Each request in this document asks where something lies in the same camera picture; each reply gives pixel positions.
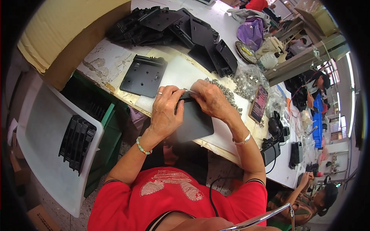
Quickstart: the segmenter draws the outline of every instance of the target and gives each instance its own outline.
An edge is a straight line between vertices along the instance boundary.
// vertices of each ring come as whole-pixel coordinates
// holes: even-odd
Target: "red shirt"
[[[264,8],[268,8],[269,5],[266,0],[250,0],[250,2],[245,5],[246,9],[262,11]]]
[[[267,191],[259,182],[243,184],[230,196],[212,190],[220,217],[234,224],[266,212]],[[87,230],[145,230],[167,211],[182,211],[195,218],[215,217],[209,187],[173,167],[142,171],[129,188],[119,181],[105,184],[96,197]]]

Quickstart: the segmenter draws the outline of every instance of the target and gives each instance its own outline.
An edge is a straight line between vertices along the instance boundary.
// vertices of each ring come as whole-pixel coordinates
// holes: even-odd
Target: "blue crate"
[[[316,148],[322,148],[322,140],[323,140],[323,122],[322,122],[322,115],[321,112],[324,110],[323,103],[321,100],[321,94],[318,94],[315,101],[313,101],[313,106],[316,107],[319,112],[315,113],[312,117],[314,123],[312,124],[312,127],[314,128],[317,126],[317,129],[313,131],[312,136],[315,140],[315,147]]]

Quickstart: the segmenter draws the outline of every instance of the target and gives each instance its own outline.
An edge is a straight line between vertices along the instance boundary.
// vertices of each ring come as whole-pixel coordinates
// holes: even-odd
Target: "table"
[[[233,17],[226,12],[226,10],[231,7],[226,5],[221,1],[216,1],[211,5],[205,5],[201,2],[195,0],[135,0],[131,2],[131,9],[135,8],[150,8],[153,6],[169,7],[170,10],[179,10],[181,8],[186,8],[194,16],[204,20],[211,24],[211,26],[220,34],[220,39],[223,39],[226,44],[230,47],[234,55],[236,56],[238,62],[243,63],[236,53],[234,43],[237,41],[236,31],[239,27],[239,23],[233,19]],[[234,89],[235,84],[229,78],[220,78],[216,74],[209,73],[204,67],[199,65],[192,58],[187,56],[189,49],[181,46],[154,46],[154,47],[134,47],[128,45],[125,47],[115,45],[110,43],[108,40],[102,40],[96,47],[84,58],[83,62],[78,66],[77,71],[79,71],[84,76],[91,79],[97,86],[114,95],[118,99],[122,100],[129,106],[135,108],[136,110],[144,113],[147,116],[151,114],[135,105],[135,102],[139,99],[139,95],[131,94],[128,92],[121,91],[119,86],[125,77],[128,68],[136,54],[148,56],[148,57],[163,57],[166,61],[170,62],[174,57],[181,56],[190,63],[192,63],[199,70],[204,72],[210,78],[218,79],[224,86]],[[260,147],[263,138],[267,137],[268,133],[268,118],[263,117],[264,124],[263,128],[257,125],[251,118],[247,116],[245,125],[251,131],[257,145]],[[237,165],[240,165],[240,158],[238,155],[234,155],[226,150],[223,150],[217,146],[217,144],[212,144],[205,142],[202,139],[194,140],[197,144],[213,151],[215,154],[220,155]],[[282,153],[280,156],[284,156],[285,159],[288,158],[290,152]],[[269,164],[266,167],[266,171],[271,169],[272,165]],[[286,176],[282,177],[280,172],[282,168],[286,169],[288,167],[288,161],[284,165],[276,161],[274,170],[269,173],[268,177],[274,181],[277,181],[288,187],[293,187],[292,178],[295,178],[296,172],[287,171],[289,174],[288,179],[284,180]]]

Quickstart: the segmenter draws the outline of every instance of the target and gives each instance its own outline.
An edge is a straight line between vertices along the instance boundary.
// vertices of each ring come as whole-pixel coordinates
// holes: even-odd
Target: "white plastic bin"
[[[97,131],[82,168],[69,168],[58,156],[60,145],[72,115],[80,115]],[[70,214],[79,217],[84,191],[104,128],[100,122],[75,106],[56,89],[37,76],[24,99],[17,128],[17,139],[32,172],[46,191]]]

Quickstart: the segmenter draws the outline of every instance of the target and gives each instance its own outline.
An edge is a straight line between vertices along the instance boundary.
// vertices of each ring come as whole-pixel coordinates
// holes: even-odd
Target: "speckled floor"
[[[127,124],[128,132],[126,132],[123,137],[123,142],[121,145],[120,156],[124,155],[135,143],[135,138],[138,136],[138,131],[134,128],[131,121]],[[242,178],[243,170],[237,165],[223,159],[220,156],[208,153],[209,160],[209,170],[207,186],[210,185],[212,181],[219,177],[239,177]],[[36,177],[31,175],[31,183],[26,186],[26,201],[28,203],[28,209],[42,204],[54,221],[61,227],[63,231],[82,231],[86,230],[87,222],[91,213],[91,209],[94,205],[96,196],[99,190],[103,186],[106,175],[100,180],[99,186],[94,192],[86,198],[82,203],[80,216],[75,218],[71,216],[66,210],[64,210],[43,188],[43,186],[38,182]],[[232,191],[232,181],[231,180],[220,180],[216,182],[213,186],[214,189],[221,192],[223,195],[229,195]]]

